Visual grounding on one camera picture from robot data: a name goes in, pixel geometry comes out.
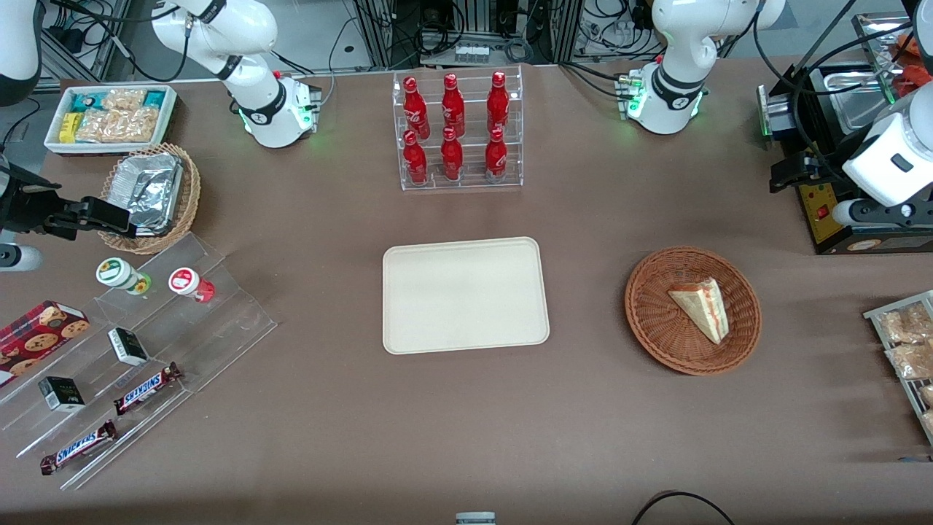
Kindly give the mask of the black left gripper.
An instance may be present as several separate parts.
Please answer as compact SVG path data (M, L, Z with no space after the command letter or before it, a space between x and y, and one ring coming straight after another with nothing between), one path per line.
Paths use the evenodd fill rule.
M783 192L787 187L829 184L835 192L854 193L854 182L843 173L833 157L812 149L796 154L797 162L779 162L770 167L770 193Z

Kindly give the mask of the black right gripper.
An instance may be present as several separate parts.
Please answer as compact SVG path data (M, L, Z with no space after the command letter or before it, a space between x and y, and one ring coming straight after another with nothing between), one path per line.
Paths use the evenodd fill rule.
M77 201L60 198L61 185L20 168L2 169L2 230L37 233L66 240L77 238L77 230L103 230L117 236L133 236L129 210L100 198Z

